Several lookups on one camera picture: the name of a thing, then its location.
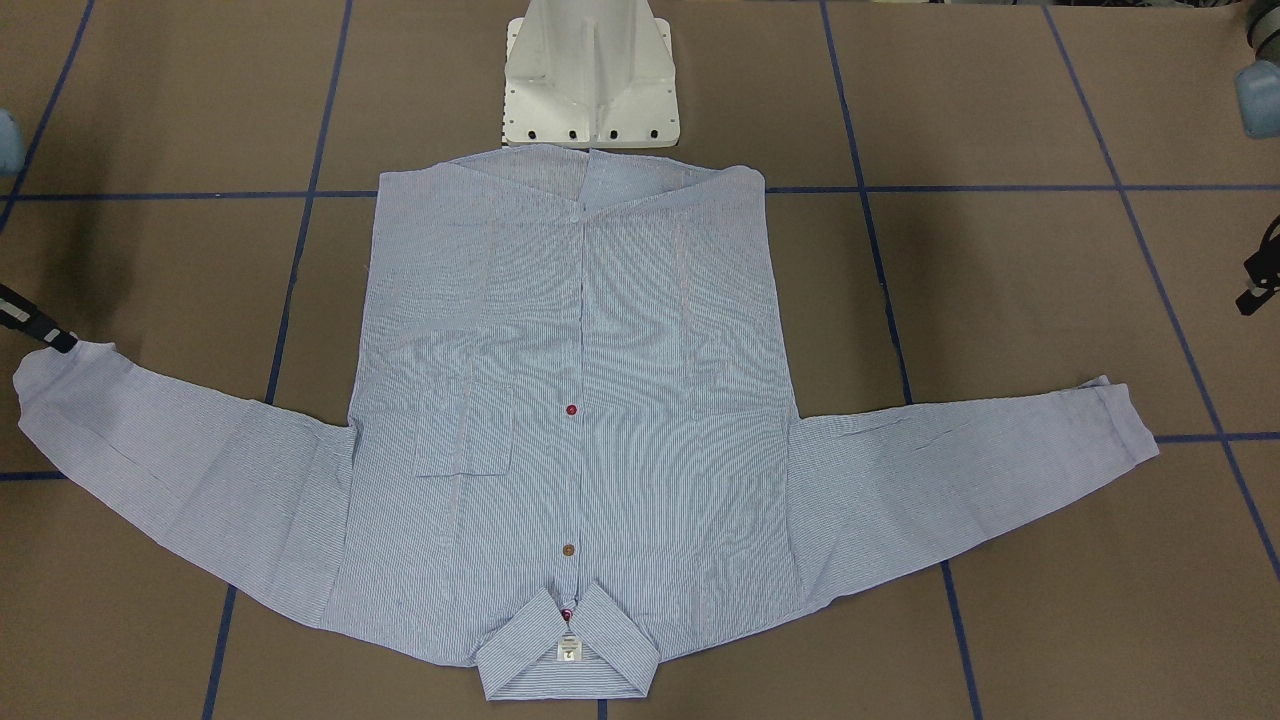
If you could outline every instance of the shirt sleeve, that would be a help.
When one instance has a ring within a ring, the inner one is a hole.
[[[791,425],[787,532],[810,609],[947,560],[1160,451],[1126,386]]]
[[[114,345],[28,355],[19,427],[161,546],[316,625],[346,537],[352,428],[151,373]]]

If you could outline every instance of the floor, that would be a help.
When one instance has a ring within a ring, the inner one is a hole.
[[[0,279],[136,361],[342,423],[381,170],[495,146],[524,0],[17,0]],[[771,186],[804,415],[1126,382],[1162,456],[948,564],[662,666],[485,703],[301,628],[60,479],[0,386],[6,717],[1276,717],[1280,210],[1239,6],[652,3],[669,155]],[[0,336],[0,374],[33,343]]]

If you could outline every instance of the clothing label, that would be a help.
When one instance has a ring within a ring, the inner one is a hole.
[[[582,660],[582,642],[573,635],[564,635],[559,643],[559,659],[564,662]]]

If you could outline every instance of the button-up shirt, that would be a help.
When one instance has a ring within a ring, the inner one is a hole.
[[[165,547],[489,698],[648,693],[1156,454],[1124,386],[801,419],[754,170],[553,146],[389,173],[349,423],[32,354],[22,428]]]

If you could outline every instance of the blue tape line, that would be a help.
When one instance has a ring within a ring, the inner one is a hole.
[[[867,192],[1097,192],[1110,184],[881,184]]]
[[[378,197],[376,190],[317,190],[316,197]]]
[[[858,192],[854,186],[792,186],[792,187],[767,187],[764,192],[769,195],[827,195]]]
[[[1196,433],[1185,436],[1156,436],[1156,442],[1161,445],[1179,445],[1190,442],[1258,442],[1280,439],[1280,433]]]
[[[58,470],[36,470],[33,473],[0,473],[0,483],[15,480],[65,480],[67,475]]]
[[[973,719],[982,720],[982,703],[978,702],[978,676],[973,671],[973,661],[969,660],[969,639],[964,632],[964,618],[960,616],[960,598],[956,594],[956,582],[951,577],[951,561],[943,560],[938,564],[942,568],[942,584],[947,588],[947,605],[951,606],[951,626],[955,628],[956,644],[960,646],[960,661],[964,665],[964,682],[969,688],[969,705],[973,710]]]
[[[831,72],[836,78],[836,95],[840,97],[840,113],[845,119],[845,135],[849,137],[849,156],[854,163],[854,178],[858,182],[858,200],[863,206],[863,219],[867,222],[867,238],[872,246],[872,260],[876,264],[876,279],[879,282],[881,293],[884,296],[884,319],[888,323],[888,336],[893,342],[893,352],[897,355],[897,372],[902,380],[902,398],[908,405],[911,400],[911,380],[906,374],[906,360],[902,357],[902,341],[897,334],[897,320],[893,318],[893,301],[888,292],[888,281],[884,278],[884,263],[881,259],[879,238],[876,233],[876,220],[872,218],[872,201],[867,193],[867,178],[863,176],[863,160],[858,152],[858,137],[854,133],[854,118],[849,111],[849,100],[845,96],[845,78],[840,72],[840,59],[836,55],[836,38],[831,33],[831,17],[827,13],[827,0],[818,3],[822,12],[822,28],[827,35],[827,53],[831,55]]]
[[[275,354],[271,357],[271,374],[266,383],[264,401],[275,404],[275,389],[280,378],[280,363],[284,359],[284,340],[289,332],[289,309],[293,304],[293,288],[298,283],[298,265],[307,242],[307,229],[311,225],[311,208],[315,204],[316,184],[320,182],[320,164],[324,161],[324,143],[329,135],[329,118],[333,115],[333,101],[338,94],[338,77],[342,74],[342,58],[347,50],[347,31],[351,28],[352,0],[347,0],[342,13],[342,29],[338,32],[338,50],[333,58],[333,73],[329,76],[329,92],[325,97],[324,115],[320,119],[320,135],[316,137],[315,158],[311,161],[311,181],[307,183],[306,205],[302,208],[302,220],[298,224],[298,240],[293,247],[293,264],[289,266],[289,284],[284,291],[284,307],[280,310],[280,329],[275,338]],[[236,587],[227,585],[227,602],[223,606],[223,621],[218,630],[218,646],[214,648],[214,662],[209,670],[209,691],[205,693],[204,720],[211,720],[214,703],[218,700],[218,685],[221,682],[223,657],[227,653],[227,634],[230,632],[232,614],[236,611]]]
[[[72,64],[76,63],[76,54],[79,53],[81,42],[84,40],[84,28],[88,27],[88,18],[93,14],[93,0],[84,3],[84,12],[81,13],[81,24],[76,28],[76,38],[72,40],[70,50],[67,51],[67,60],[63,61],[63,70],[58,73],[58,82],[54,83],[54,92],[49,96],[49,102],[45,105],[45,113],[40,115],[40,123],[36,126],[36,132],[31,136],[31,145],[27,146],[27,156],[23,158],[22,169],[18,170],[18,177],[13,181],[13,187],[9,188],[9,197],[5,200],[4,210],[0,210],[0,232],[4,232],[6,224],[9,224],[9,215],[13,214],[14,202],[18,195],[22,193],[22,186],[27,182],[27,172],[31,170],[31,161],[36,158],[36,150],[40,147],[40,141],[45,137],[45,129],[49,128],[49,119],[54,117],[54,106],[58,105],[58,99],[63,94],[63,86],[67,85],[67,76],[72,72]]]
[[[23,202],[88,202],[129,200],[273,200],[279,197],[306,197],[303,190],[248,191],[248,192],[108,192],[108,193],[42,193],[23,195]]]
[[[315,206],[316,184],[320,183],[320,165],[324,163],[324,143],[329,136],[329,118],[333,115],[333,101],[338,95],[338,78],[342,74],[342,58],[347,51],[347,29],[351,27],[351,5],[347,0],[342,15],[342,31],[338,33],[338,51],[333,58],[333,73],[329,76],[329,94],[324,102],[324,115],[320,118],[320,135],[316,137],[315,158],[311,160],[311,181],[307,183],[307,201],[302,208],[302,222],[298,223],[298,241],[293,246],[293,264],[289,268],[289,284],[284,291],[284,307],[280,310],[280,329],[275,337],[275,354],[271,357],[271,375],[266,382],[264,401],[275,404],[275,391],[280,379],[280,364],[284,361],[284,338],[289,333],[289,311],[293,306],[293,290],[298,284],[298,266],[302,264],[302,251],[311,227],[311,209]]]
[[[888,323],[890,340],[893,342],[893,352],[897,355],[897,369],[902,379],[902,400],[911,405],[911,380],[906,372],[906,359],[902,355],[902,342],[897,333],[897,320],[893,316],[893,301],[888,290],[888,281],[884,277],[884,263],[881,258],[879,240],[876,233],[876,220],[872,218],[870,195],[868,193],[867,178],[863,174],[861,156],[858,152],[858,137],[854,132],[854,118],[849,111],[849,99],[845,95],[845,79],[840,72],[840,58],[836,54],[836,38],[831,32],[831,14],[827,10],[827,0],[818,3],[822,13],[822,29],[827,36],[827,53],[831,55],[831,72],[836,81],[836,94],[840,97],[840,111],[845,120],[845,135],[849,137],[849,156],[854,163],[854,177],[858,182],[858,200],[863,206],[863,219],[867,222],[867,238],[870,242],[872,260],[876,264],[876,279],[879,281],[881,292],[884,295],[884,319]],[[951,607],[951,624],[956,634],[956,648],[960,652],[960,665],[964,669],[965,687],[969,689],[969,706],[974,720],[982,720],[982,701],[978,697],[978,679],[973,671],[973,662],[969,659],[969,643],[965,639],[964,619],[960,614],[960,598],[956,597],[955,584],[951,580],[951,564],[943,560],[940,564],[942,580],[946,585],[947,605]]]
[[[1169,297],[1169,292],[1165,290],[1165,282],[1160,278],[1160,270],[1156,268],[1156,259],[1151,254],[1151,249],[1147,246],[1147,237],[1143,234],[1142,225],[1138,223],[1138,215],[1134,213],[1133,204],[1129,201],[1129,193],[1125,191],[1125,186],[1120,182],[1120,172],[1116,169],[1115,160],[1111,158],[1111,151],[1107,150],[1106,140],[1102,138],[1102,128],[1098,126],[1098,120],[1093,115],[1093,109],[1089,106],[1089,101],[1084,96],[1084,87],[1080,85],[1080,78],[1075,73],[1075,65],[1071,63],[1071,56],[1066,51],[1066,45],[1062,42],[1062,36],[1057,31],[1057,24],[1053,22],[1053,14],[1050,13],[1047,6],[1041,6],[1041,12],[1044,14],[1048,29],[1053,35],[1053,42],[1057,45],[1057,51],[1062,56],[1066,72],[1071,77],[1071,85],[1075,86],[1075,95],[1080,99],[1080,105],[1084,108],[1084,115],[1089,120],[1089,127],[1093,128],[1093,137],[1098,141],[1098,149],[1102,150],[1102,158],[1107,163],[1107,170],[1111,173],[1111,179],[1115,181],[1115,191],[1120,193],[1120,202],[1124,205],[1124,211],[1129,217],[1129,225],[1133,228],[1133,234],[1138,240],[1138,247],[1142,250],[1142,258],[1147,263],[1147,270],[1151,273],[1151,279],[1156,284],[1156,291],[1160,293],[1160,301],[1165,305],[1165,313],[1169,315],[1169,323],[1174,328],[1174,334],[1178,336],[1178,345],[1183,348],[1183,356],[1187,360],[1188,368],[1190,368],[1192,379],[1196,380],[1196,388],[1199,391],[1201,400],[1204,402],[1204,410],[1208,411],[1210,421],[1213,424],[1213,430],[1222,446],[1222,452],[1226,455],[1226,462],[1230,465],[1231,474],[1235,477],[1235,484],[1240,488],[1240,496],[1243,496],[1244,505],[1249,511],[1249,516],[1253,519],[1253,527],[1257,529],[1258,538],[1262,541],[1262,547],[1266,550],[1267,559],[1271,561],[1271,570],[1275,573],[1276,579],[1280,580],[1280,557],[1276,556],[1275,546],[1271,543],[1271,536],[1267,533],[1266,524],[1262,521],[1258,506],[1253,502],[1253,493],[1249,491],[1249,484],[1244,480],[1244,474],[1240,473],[1240,466],[1235,461],[1235,452],[1231,451],[1231,443],[1228,442],[1225,437],[1226,433],[1222,430],[1222,421],[1217,415],[1217,410],[1213,407],[1213,400],[1208,395],[1208,386],[1204,384],[1204,378],[1201,375],[1199,365],[1196,363],[1196,356],[1192,354],[1190,343],[1187,341],[1187,333],[1183,332],[1183,324],[1178,319],[1178,313],[1174,310],[1174,304]]]
[[[1280,184],[1268,183],[1243,183],[1243,184],[1126,184],[1125,190],[1132,192],[1219,192],[1219,191],[1249,191],[1280,190]]]
[[[223,678],[223,659],[227,657],[227,637],[232,633],[232,614],[236,611],[236,596],[239,591],[236,585],[227,585],[227,597],[223,598],[223,619],[218,623],[218,642],[214,644],[214,662],[209,667],[209,688],[205,691],[205,710],[200,714],[201,720],[212,720],[214,703],[218,702],[218,683]]]
[[[928,192],[1114,192],[1114,184],[872,184],[868,193]],[[1126,184],[1130,192],[1249,192],[1277,191],[1280,184]],[[852,184],[777,186],[764,190],[768,195],[852,195]],[[134,200],[273,200],[288,197],[378,197],[376,190],[266,190],[228,192],[81,192],[0,195],[0,202],[111,202]]]

